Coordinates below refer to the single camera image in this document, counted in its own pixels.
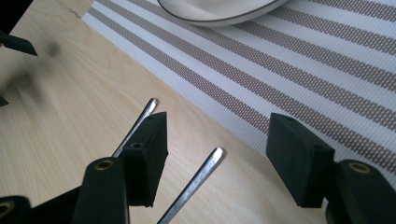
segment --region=metal rod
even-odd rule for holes
[[[168,210],[163,214],[161,219],[157,224],[167,224],[171,219],[177,214],[177,212],[183,207],[183,205],[189,200],[189,198],[195,193],[198,188],[207,180],[207,178],[213,173],[216,167],[224,158],[225,151],[220,147],[216,147],[212,153],[207,157],[204,164],[199,168],[198,172],[194,175],[192,180],[186,186],[186,188],[181,191],[177,196],[176,200],[168,208]]]
[[[128,132],[126,137],[122,140],[121,144],[119,145],[119,147],[117,147],[116,151],[113,153],[113,155],[111,157],[118,157],[121,154],[123,146],[126,144],[126,142],[128,142],[128,140],[131,138],[132,134],[134,134],[134,132],[139,127],[139,125],[143,122],[143,120],[146,117],[151,115],[151,113],[154,111],[157,104],[158,104],[158,100],[155,98],[151,98],[148,101],[145,108],[143,109],[143,112],[140,114],[139,118],[134,123],[134,126],[132,127],[131,131]]]

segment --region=striped placemat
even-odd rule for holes
[[[396,188],[395,1],[290,0],[206,28],[155,0],[96,0],[83,20],[263,156],[276,112]]]

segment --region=brass insert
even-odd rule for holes
[[[99,161],[95,164],[95,169],[98,171],[104,171],[110,169],[114,165],[114,161],[105,160]]]
[[[13,201],[5,201],[0,203],[0,218],[8,214],[14,209],[15,203]]]
[[[349,168],[351,168],[352,170],[359,172],[361,174],[370,174],[371,173],[371,169],[360,162],[350,162],[349,163]]]

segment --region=gray stripe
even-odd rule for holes
[[[325,20],[286,7],[279,7],[269,12],[268,15],[302,25],[327,35],[333,35],[370,49],[396,55],[396,40],[384,35],[357,29],[339,22]]]
[[[308,106],[305,106],[301,104],[300,102],[290,98],[289,96],[285,95],[284,93],[275,90],[274,88],[261,83],[259,80],[250,77],[248,74],[243,73],[242,71],[236,69],[235,67],[231,66],[230,64],[227,64],[220,59],[208,54],[207,52],[196,48],[194,45],[178,38],[175,35],[172,35],[168,32],[166,32],[164,29],[152,24],[149,21],[146,21],[134,13],[131,13],[130,11],[114,4],[111,2],[108,2],[106,0],[99,0],[102,5],[114,10],[115,12],[119,13],[122,17],[125,19],[139,25],[143,29],[147,30],[148,32],[155,34],[157,37],[161,38],[165,42],[175,46],[176,48],[179,48],[180,50],[190,54],[190,56],[195,57],[197,60],[199,60],[202,63],[205,63],[207,66],[211,67],[212,69],[222,73],[224,76],[228,77],[229,79],[232,79],[236,83],[239,83],[240,85],[252,90],[256,94],[260,95],[262,98],[268,100],[269,102],[272,102],[274,105],[277,105],[278,107],[284,109],[285,111],[291,113],[294,117],[297,119],[300,119],[307,124],[311,125],[312,127],[315,127],[316,129],[320,130],[321,132],[327,134],[334,140],[340,142],[341,144],[344,144],[346,147],[351,148],[352,150],[360,153],[363,157],[367,158],[370,161],[373,161],[374,163],[377,163],[379,166],[383,167],[384,169],[394,173],[396,171],[396,165],[394,164],[394,159],[396,158],[396,154],[391,152],[390,150],[383,148],[382,146],[376,144],[375,142],[357,134],[354,133],[353,131],[349,130],[347,127],[343,126],[342,124],[339,124],[335,122],[334,120],[331,120],[321,114],[319,114],[317,111],[313,110],[312,108],[309,108]],[[122,29],[122,30],[116,30],[117,33],[119,33],[122,36],[126,36],[125,33],[128,32],[128,34],[132,35],[131,32],[127,31],[126,29],[120,27],[119,25],[115,26],[117,24],[112,24],[107,23],[107,26],[110,28],[115,29]],[[132,43],[134,43],[136,40],[136,37],[126,37],[128,38]],[[148,54],[158,54],[159,52],[149,52],[147,51]],[[159,60],[159,62],[164,63],[166,66],[170,66],[172,63],[177,63],[175,60],[169,60],[165,61],[162,57],[155,57]],[[206,84],[213,85],[210,83],[198,83],[196,85],[197,88],[202,89],[205,87]],[[227,98],[227,103],[230,105],[234,105],[236,107],[246,107],[246,105],[240,101],[235,101],[235,102],[228,102],[229,100],[234,99],[233,97],[227,97],[222,95],[223,93],[219,94],[213,94],[212,97],[217,101],[221,101],[222,98]],[[268,123],[268,120],[260,120],[258,122],[263,122],[263,123]]]
[[[189,30],[192,33],[195,33],[203,38],[206,38],[212,41],[213,43],[216,43],[219,46],[222,46],[223,48],[232,51],[235,54],[238,54],[290,81],[297,83],[298,85],[306,89],[309,89],[349,110],[352,110],[355,113],[366,117],[367,119],[370,119],[384,127],[387,127],[390,130],[393,131],[396,130],[396,112],[393,112],[392,110],[389,110],[382,105],[378,105],[367,99],[359,97],[359,95],[346,91],[336,85],[333,85],[330,82],[324,81],[301,69],[298,69],[287,63],[284,63],[274,57],[271,57],[270,55],[264,54],[256,49],[253,49],[247,45],[235,41],[225,35],[221,35],[217,32],[214,32],[213,30],[207,29],[205,27],[196,27],[196,26],[188,25],[186,22],[170,16],[160,7],[157,7],[154,4],[151,4],[150,2],[147,1],[144,2],[130,1],[130,2],[133,2],[134,4],[137,4],[138,6],[151,11],[152,13],[170,22],[173,22],[174,24],[177,24],[178,26],[183,27],[184,29]],[[255,28],[261,29],[261,27],[255,26],[252,27],[252,30],[254,30]],[[271,30],[268,30],[268,28],[266,28],[262,33],[265,34],[266,32],[269,32],[269,36],[267,37],[270,40],[273,41],[276,41],[277,39],[283,40],[280,41],[280,43],[291,41],[290,39],[285,40],[285,38],[281,33],[271,32]],[[328,56],[326,53],[322,54],[322,57],[326,57],[326,56]],[[396,78],[394,79],[388,78],[388,80],[384,81],[385,85],[388,82],[392,83],[392,80],[393,83],[395,83],[393,87],[395,87]]]
[[[155,48],[154,46],[150,45],[147,41],[140,38],[139,36],[135,35],[131,31],[127,30],[126,28],[120,26],[119,24],[112,21],[110,18],[106,17],[93,7],[91,7],[88,12],[94,16],[97,20],[102,22],[103,24],[107,25],[119,35],[133,43],[135,46],[139,47],[143,51],[145,51],[148,55],[153,57],[158,62],[161,62],[163,65],[174,71],[179,76],[183,77],[185,80],[190,82],[190,84],[197,87],[199,90],[203,91],[217,102],[222,104],[224,107],[228,108],[229,110],[233,111],[237,116],[241,119],[244,119],[246,122],[251,124],[253,127],[257,128],[263,133],[267,133],[269,119],[264,115],[260,114],[250,106],[244,104],[243,102],[239,101],[227,91],[222,90],[221,88],[217,87],[210,81],[206,80],[205,78],[199,76],[194,71],[192,71],[189,67],[183,65],[182,63],[176,61],[169,55],[165,54],[164,52],[160,51],[159,49]]]
[[[396,91],[396,75],[370,64],[348,58],[342,54],[311,44],[296,37],[259,25],[253,21],[236,24],[234,27],[262,39],[293,50],[318,62],[327,64],[354,77],[361,78],[377,86]]]
[[[341,54],[337,54],[295,37],[282,34],[252,21],[239,23],[234,27],[262,39],[271,41],[286,49],[301,53],[306,57],[325,63],[331,67],[343,70],[349,74],[359,74],[359,77],[364,77],[365,80],[372,81],[375,84],[380,84],[380,86],[387,88],[390,91],[396,90],[396,75],[390,72],[352,60]],[[253,62],[258,61],[257,58],[253,58],[252,56],[252,54],[244,55],[244,57],[249,57]],[[261,66],[266,67],[277,74],[282,74],[282,77],[324,96],[325,98],[334,101],[335,103],[342,105],[367,119],[371,119],[384,127],[396,131],[396,112],[387,109],[382,105],[370,102],[369,100],[359,97],[358,95],[346,91],[329,82],[320,80],[319,78],[290,65],[275,63],[274,60],[265,59],[265,63],[261,63]]]
[[[343,10],[360,13],[375,17],[384,21],[396,21],[396,8],[380,3],[364,0],[309,0],[329,7],[337,7]]]

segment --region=light wood surface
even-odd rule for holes
[[[154,207],[131,207],[131,223],[156,223],[215,147],[226,158],[172,223],[326,223],[324,208],[295,204],[271,162],[83,22],[92,2],[35,0],[11,34],[38,57],[0,48],[0,197],[37,206],[79,186],[155,97],[169,156]]]

